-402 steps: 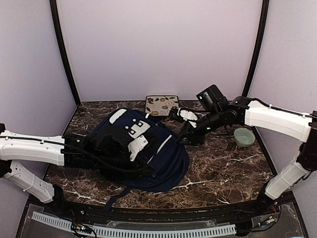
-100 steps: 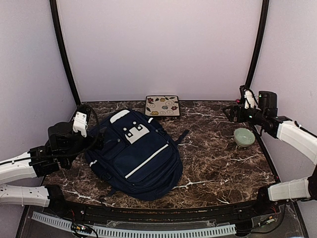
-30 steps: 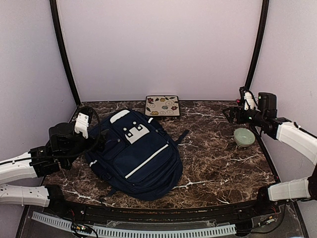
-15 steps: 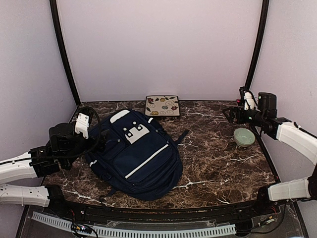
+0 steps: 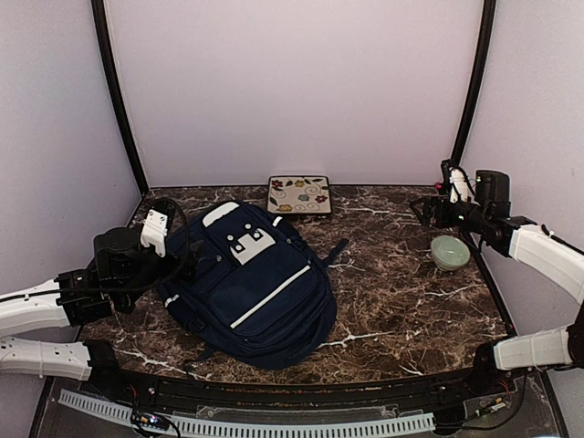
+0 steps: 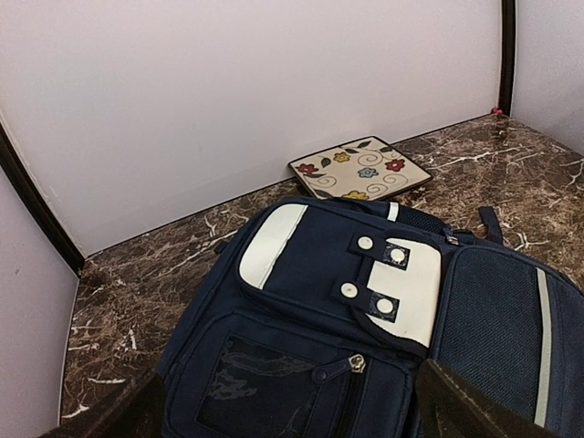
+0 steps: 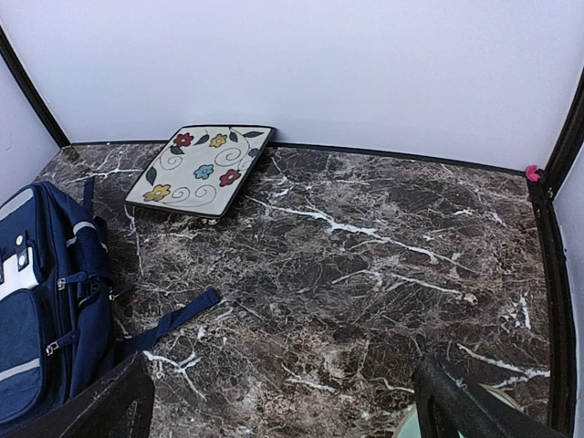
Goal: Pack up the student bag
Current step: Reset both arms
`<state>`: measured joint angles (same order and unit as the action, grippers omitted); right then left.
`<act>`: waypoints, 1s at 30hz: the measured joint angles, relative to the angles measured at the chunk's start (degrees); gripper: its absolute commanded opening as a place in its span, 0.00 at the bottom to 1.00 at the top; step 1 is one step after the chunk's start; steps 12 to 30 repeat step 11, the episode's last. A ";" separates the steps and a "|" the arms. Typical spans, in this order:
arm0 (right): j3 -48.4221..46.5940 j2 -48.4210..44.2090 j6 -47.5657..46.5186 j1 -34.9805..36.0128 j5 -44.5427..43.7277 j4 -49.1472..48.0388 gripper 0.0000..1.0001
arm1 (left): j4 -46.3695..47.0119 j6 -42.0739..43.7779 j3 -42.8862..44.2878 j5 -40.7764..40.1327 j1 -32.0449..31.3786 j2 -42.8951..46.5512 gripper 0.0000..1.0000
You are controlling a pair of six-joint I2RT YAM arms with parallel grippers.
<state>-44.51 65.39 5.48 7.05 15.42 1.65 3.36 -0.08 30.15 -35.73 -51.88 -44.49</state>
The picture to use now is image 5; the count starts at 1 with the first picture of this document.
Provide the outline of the navy blue student backpack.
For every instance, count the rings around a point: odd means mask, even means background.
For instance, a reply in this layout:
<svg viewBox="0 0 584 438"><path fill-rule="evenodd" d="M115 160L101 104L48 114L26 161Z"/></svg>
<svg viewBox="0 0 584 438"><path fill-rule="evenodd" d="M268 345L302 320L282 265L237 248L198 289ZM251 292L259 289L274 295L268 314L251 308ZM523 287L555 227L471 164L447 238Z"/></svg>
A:
<svg viewBox="0 0 584 438"><path fill-rule="evenodd" d="M215 352L263 370L297 365L322 344L337 320L324 258L282 216L242 201L207 209L171 235L173 256L193 264L157 288L179 325Z"/></svg>

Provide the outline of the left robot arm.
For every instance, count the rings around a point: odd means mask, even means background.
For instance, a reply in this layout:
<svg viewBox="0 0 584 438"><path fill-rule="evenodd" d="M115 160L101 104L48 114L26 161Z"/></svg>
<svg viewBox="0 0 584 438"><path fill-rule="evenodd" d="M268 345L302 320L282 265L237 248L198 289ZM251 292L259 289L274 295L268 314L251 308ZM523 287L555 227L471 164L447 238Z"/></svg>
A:
<svg viewBox="0 0 584 438"><path fill-rule="evenodd" d="M50 343L22 334L130 314L144 293L191 272L200 246L188 239L175 254L165 245L143 244L134 229L117 227L94 238L87 267L2 295L1 371L93 381L110 398L122 397L129 379L109 342Z"/></svg>

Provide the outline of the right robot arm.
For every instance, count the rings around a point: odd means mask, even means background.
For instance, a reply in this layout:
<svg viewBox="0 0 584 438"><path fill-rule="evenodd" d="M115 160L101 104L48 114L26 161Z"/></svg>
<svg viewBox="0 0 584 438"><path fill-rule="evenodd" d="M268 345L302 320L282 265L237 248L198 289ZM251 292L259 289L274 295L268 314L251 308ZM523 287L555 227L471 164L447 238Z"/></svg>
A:
<svg viewBox="0 0 584 438"><path fill-rule="evenodd" d="M518 274L501 283L506 287L525 279L518 291L527 291L542 281L561 295L565 317L547 316L541 323L520 321L518 334L481 345L474 369L465 377L465 387L484 396L501 380L501 371L583 366L583 252L542 224L513 215L508 200L454 200L446 195L423 196L411 202L417 219L425 226L456 228L473 234L491 252L513 261Z"/></svg>

